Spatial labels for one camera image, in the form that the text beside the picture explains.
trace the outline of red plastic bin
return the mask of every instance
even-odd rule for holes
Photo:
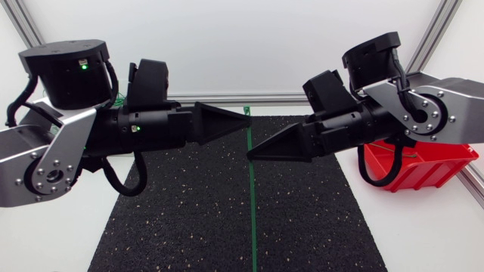
[[[365,162],[372,179],[379,180],[388,174],[392,167],[394,149],[393,145],[383,141],[365,144]],[[468,144],[417,142],[415,148],[403,149],[402,169],[395,180],[383,189],[395,193],[408,188],[440,188],[477,158],[479,155]]]

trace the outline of black rubber mat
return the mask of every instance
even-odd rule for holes
[[[254,144],[301,120],[255,117]],[[145,153],[148,188],[118,198],[89,271],[251,271],[246,151],[238,131]],[[255,170],[259,271],[386,271],[334,156]]]

